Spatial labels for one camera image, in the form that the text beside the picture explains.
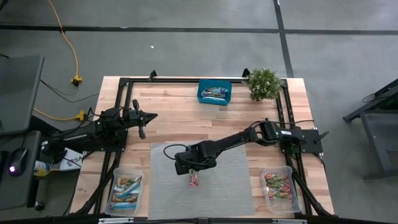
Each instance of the potted plant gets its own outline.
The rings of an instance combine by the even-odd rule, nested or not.
[[[270,68],[255,68],[248,76],[245,85],[251,91],[250,98],[254,101],[260,101],[277,98],[282,82],[276,72]]]

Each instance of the gray floor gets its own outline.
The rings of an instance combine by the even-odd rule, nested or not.
[[[394,30],[392,0],[280,0],[287,29]],[[272,0],[53,0],[64,24],[136,27],[277,28]],[[56,24],[47,1],[12,0],[0,22]],[[67,32],[85,79],[72,99],[99,92],[105,75],[204,75],[238,77],[243,68],[272,67],[286,77],[278,34],[161,32]],[[295,77],[305,79],[313,117],[321,131],[335,213],[346,218],[396,222],[398,181],[363,182],[376,170],[362,124],[341,119],[362,105],[361,98],[397,78],[398,38],[380,35],[288,35]],[[0,30],[0,53],[42,54],[42,79],[64,91],[74,75],[73,55],[58,32]],[[72,116],[96,105],[96,98],[68,103],[40,86],[35,107],[54,116]],[[50,124],[68,129],[75,122]],[[54,174],[40,184],[42,212],[1,211],[1,219],[61,215],[77,173]]]

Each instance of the clear plastic container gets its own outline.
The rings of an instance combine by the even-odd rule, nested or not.
[[[106,207],[105,207],[105,211],[104,211],[105,214],[112,215],[112,216],[119,216],[119,217],[133,217],[134,215],[137,215],[137,213],[139,211],[139,207],[141,205],[142,193],[144,192],[144,183],[145,183],[144,173],[141,170],[119,167],[113,171],[113,175],[114,175],[114,180],[113,180],[113,184],[112,184],[112,191],[111,191],[111,195],[109,196],[108,203],[106,204]],[[118,184],[118,180],[121,178],[135,179],[136,177],[142,177],[141,185],[139,186],[139,193],[138,193],[138,198],[137,198],[136,209],[129,209],[129,210],[114,209],[112,207],[111,203],[112,203],[113,195],[115,193],[114,186],[116,184]]]
[[[290,180],[290,191],[292,193],[292,199],[280,199],[280,198],[269,198],[269,188],[266,184],[266,174],[274,174],[279,177],[289,177]],[[272,167],[266,168],[262,172],[261,176],[262,189],[264,191],[264,197],[266,200],[266,205],[268,209],[274,214],[285,214],[285,213],[295,213],[300,211],[299,201],[297,200],[296,191],[294,189],[292,180],[292,168],[289,166]]]

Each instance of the candy bar wrapper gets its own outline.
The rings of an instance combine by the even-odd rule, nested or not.
[[[290,184],[286,184],[285,182],[267,182],[267,187],[281,192],[290,191]]]
[[[193,169],[189,170],[189,176],[190,176],[190,182],[189,186],[190,187],[196,187],[199,185],[198,183],[198,172],[194,171]]]
[[[113,189],[116,192],[123,192],[125,191],[131,184],[134,183],[134,179],[129,179],[129,178],[121,178],[118,181],[119,183],[116,184]]]
[[[278,175],[275,174],[266,174],[265,175],[266,181],[285,181],[285,180],[289,180],[287,177],[280,177]]]
[[[139,188],[139,186],[140,186],[140,182],[136,181],[132,185],[130,185],[130,187],[128,187],[125,191],[116,193],[116,196],[117,196],[117,198],[127,197],[129,195],[129,193],[131,193],[133,190],[137,190]]]
[[[203,97],[203,99],[212,99],[212,100],[221,100],[221,101],[225,101],[225,99],[216,98],[216,97],[211,97],[211,96],[205,96],[205,97]]]
[[[270,191],[268,192],[268,197],[269,199],[284,199],[284,200],[292,200],[293,195],[291,192],[276,192],[276,191]]]
[[[127,195],[121,194],[122,193],[114,194],[112,202],[134,202],[138,198],[139,190],[133,190]]]
[[[227,93],[228,90],[223,87],[205,87],[205,91],[209,91],[212,93]]]
[[[215,97],[215,98],[225,98],[225,93],[212,93],[212,92],[208,92],[208,91],[203,91],[201,93],[202,97]]]
[[[111,203],[114,209],[118,210],[129,210],[129,209],[136,209],[137,202],[130,203],[130,202],[121,202],[121,203]]]

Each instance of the wooden tabletop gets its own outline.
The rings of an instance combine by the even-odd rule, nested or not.
[[[96,114],[114,106],[119,78],[104,77]],[[295,120],[312,119],[304,80],[288,78],[287,82]],[[271,121],[279,120],[276,101],[252,101],[249,98],[249,90],[243,84],[233,84],[232,99],[228,106],[200,104],[196,97],[197,86],[197,83],[134,83],[133,85],[132,99],[138,100],[141,110],[158,114],[158,117],[144,128],[146,139],[139,138],[137,127],[129,130],[126,150],[120,162],[120,167],[132,167],[145,173],[144,199],[141,203],[140,217],[148,216],[151,143],[219,139],[242,131],[253,121],[264,118],[269,118]],[[125,94],[126,90],[124,90],[122,102],[124,102]],[[286,117],[285,100],[283,94],[281,96]],[[299,123],[298,126],[310,129],[313,123]],[[275,215],[268,211],[259,178],[264,168],[286,165],[284,155],[280,153],[277,146],[263,147],[256,143],[245,146],[255,207],[255,215],[245,218],[292,217],[291,214]],[[94,152],[84,160],[71,212],[81,208],[97,188],[103,158],[104,152]],[[323,207],[333,213],[322,163],[312,154],[303,154],[302,159],[308,188]],[[297,188],[300,208],[303,210],[302,192],[298,186]],[[109,186],[104,191],[102,211],[108,199],[108,192]]]

